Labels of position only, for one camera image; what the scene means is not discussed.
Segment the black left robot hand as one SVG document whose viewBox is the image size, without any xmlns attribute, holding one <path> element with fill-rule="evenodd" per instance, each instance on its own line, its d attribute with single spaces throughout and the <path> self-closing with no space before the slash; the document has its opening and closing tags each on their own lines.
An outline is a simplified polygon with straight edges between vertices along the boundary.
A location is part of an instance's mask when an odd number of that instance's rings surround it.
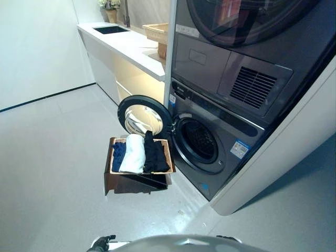
<svg viewBox="0 0 336 252">
<path fill-rule="evenodd" d="M 116 235 L 110 235 L 110 236 L 103 236 L 99 237 L 93 245 L 87 250 L 87 252 L 90 251 L 96 251 L 96 252 L 105 252 L 109 250 L 109 241 L 114 240 L 116 238 Z"/>
</svg>

